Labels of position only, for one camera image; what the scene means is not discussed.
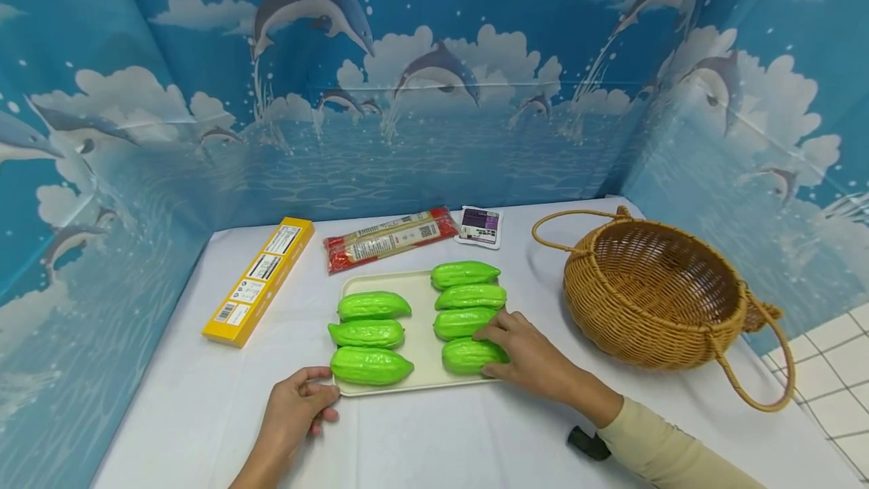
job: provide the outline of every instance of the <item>beige sleeve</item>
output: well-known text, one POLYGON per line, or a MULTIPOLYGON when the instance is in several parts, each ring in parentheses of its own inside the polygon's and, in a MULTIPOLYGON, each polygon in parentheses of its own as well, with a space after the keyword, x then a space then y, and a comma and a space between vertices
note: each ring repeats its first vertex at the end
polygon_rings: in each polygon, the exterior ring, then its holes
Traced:
POLYGON ((622 465, 659 489, 764 489, 699 440, 627 397, 616 420, 598 434, 622 465))

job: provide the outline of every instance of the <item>wicker basket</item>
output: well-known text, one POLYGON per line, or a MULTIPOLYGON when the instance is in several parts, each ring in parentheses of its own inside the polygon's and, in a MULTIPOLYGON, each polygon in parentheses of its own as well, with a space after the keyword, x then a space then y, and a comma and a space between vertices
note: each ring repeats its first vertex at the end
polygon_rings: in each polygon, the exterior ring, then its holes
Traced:
POLYGON ((677 228, 635 220, 625 207, 617 214, 588 210, 560 212, 534 225, 537 242, 570 253, 564 290, 573 321, 595 345, 639 367, 686 370, 715 358, 745 402, 778 411, 794 395, 796 376, 788 340, 775 320, 781 311, 754 299, 727 261, 699 239, 677 228), (568 214, 612 221, 579 243, 544 241, 537 229, 568 214), (769 324, 785 353, 788 384, 772 404, 755 402, 739 385, 725 351, 742 331, 769 324))

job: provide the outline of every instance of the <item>black object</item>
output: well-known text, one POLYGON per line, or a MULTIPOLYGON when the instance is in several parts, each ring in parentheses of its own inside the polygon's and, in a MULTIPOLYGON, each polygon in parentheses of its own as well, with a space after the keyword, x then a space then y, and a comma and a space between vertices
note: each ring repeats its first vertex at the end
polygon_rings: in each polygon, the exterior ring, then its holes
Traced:
POLYGON ((573 430, 567 436, 567 444, 572 445, 576 449, 582 451, 585 455, 588 455, 593 460, 607 460, 612 455, 612 451, 608 447, 606 447, 606 442, 598 435, 598 433, 594 434, 594 437, 588 436, 578 426, 574 426, 573 430))

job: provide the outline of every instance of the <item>yellow box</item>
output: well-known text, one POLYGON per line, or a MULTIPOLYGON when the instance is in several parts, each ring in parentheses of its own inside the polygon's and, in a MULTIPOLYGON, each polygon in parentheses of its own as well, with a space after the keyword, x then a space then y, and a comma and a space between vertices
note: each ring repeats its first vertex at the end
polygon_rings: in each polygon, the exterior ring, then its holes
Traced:
POLYGON ((284 218, 208 319, 202 334, 221 344, 244 347, 312 236, 310 221, 284 218))

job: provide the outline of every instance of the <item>small packet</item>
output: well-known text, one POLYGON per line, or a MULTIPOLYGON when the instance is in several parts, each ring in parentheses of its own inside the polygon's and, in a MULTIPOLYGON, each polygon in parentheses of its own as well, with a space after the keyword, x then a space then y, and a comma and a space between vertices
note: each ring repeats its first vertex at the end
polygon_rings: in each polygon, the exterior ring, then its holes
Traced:
POLYGON ((454 241, 460 244, 480 245, 482 248, 501 247, 501 227, 504 214, 494 210, 463 205, 459 218, 459 234, 454 241))
POLYGON ((458 233, 459 226, 450 215, 450 209, 444 207, 406 215, 344 236, 332 236, 324 241, 328 273, 364 265, 458 233))

